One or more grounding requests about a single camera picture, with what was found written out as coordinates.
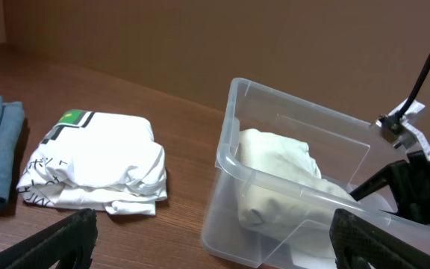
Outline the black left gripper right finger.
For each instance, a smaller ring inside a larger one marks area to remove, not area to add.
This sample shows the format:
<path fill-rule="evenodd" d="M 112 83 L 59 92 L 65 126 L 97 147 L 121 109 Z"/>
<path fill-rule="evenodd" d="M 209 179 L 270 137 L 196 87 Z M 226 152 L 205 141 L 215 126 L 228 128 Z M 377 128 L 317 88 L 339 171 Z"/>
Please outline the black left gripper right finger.
<path fill-rule="evenodd" d="M 329 237 L 337 269 L 430 269 L 430 255 L 345 209 L 337 209 Z"/>

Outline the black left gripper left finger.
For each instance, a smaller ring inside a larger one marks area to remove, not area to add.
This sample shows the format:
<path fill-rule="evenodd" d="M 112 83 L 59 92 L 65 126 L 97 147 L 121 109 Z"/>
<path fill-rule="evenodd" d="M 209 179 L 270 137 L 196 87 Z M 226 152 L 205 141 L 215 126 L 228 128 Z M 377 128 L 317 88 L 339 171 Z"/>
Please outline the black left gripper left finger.
<path fill-rule="evenodd" d="M 88 269 L 97 237 L 96 212 L 81 209 L 0 252 L 0 269 Z"/>

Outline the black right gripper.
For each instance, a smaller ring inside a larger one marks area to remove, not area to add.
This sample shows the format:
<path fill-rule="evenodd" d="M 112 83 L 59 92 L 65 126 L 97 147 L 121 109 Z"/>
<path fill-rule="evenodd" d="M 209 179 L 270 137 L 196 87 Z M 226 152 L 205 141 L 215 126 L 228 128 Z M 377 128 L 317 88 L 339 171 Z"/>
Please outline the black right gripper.
<path fill-rule="evenodd" d="M 386 186 L 398 202 L 398 216 L 430 224 L 430 160 L 423 152 L 387 164 L 349 194 L 360 201 Z"/>

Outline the cream cloth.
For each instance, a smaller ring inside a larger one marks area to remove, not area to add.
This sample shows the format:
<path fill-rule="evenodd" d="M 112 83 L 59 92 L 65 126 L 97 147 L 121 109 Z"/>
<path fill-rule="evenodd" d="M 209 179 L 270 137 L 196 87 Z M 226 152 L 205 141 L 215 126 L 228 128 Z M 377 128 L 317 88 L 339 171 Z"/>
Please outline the cream cloth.
<path fill-rule="evenodd" d="M 328 235 L 333 211 L 310 201 L 310 190 L 346 201 L 353 198 L 324 179 L 309 146 L 293 138 L 257 129 L 240 132 L 236 156 L 255 171 L 254 179 L 237 184 L 240 224 L 288 244 L 294 255 L 334 258 Z"/>

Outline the clear plastic storage container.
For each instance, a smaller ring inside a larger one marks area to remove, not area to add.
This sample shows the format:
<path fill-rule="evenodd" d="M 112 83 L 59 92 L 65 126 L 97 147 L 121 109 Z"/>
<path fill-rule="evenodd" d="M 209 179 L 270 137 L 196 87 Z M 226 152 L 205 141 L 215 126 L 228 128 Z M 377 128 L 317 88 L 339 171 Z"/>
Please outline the clear plastic storage container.
<path fill-rule="evenodd" d="M 329 230 L 343 208 L 430 255 L 430 225 L 396 215 L 389 188 L 351 193 L 386 165 L 430 146 L 414 122 L 391 139 L 367 123 L 245 78 L 231 82 L 217 180 L 202 229 L 210 254 L 256 268 L 333 268 Z"/>

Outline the white printed folded t-shirt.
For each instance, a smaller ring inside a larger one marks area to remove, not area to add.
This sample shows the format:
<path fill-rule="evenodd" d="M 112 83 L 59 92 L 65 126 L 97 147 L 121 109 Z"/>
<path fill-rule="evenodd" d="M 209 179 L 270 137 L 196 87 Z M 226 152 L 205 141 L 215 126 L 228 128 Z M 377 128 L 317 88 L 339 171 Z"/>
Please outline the white printed folded t-shirt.
<path fill-rule="evenodd" d="M 168 197 L 165 157 L 143 117 L 69 110 L 31 154 L 16 190 L 33 205 L 154 216 Z"/>

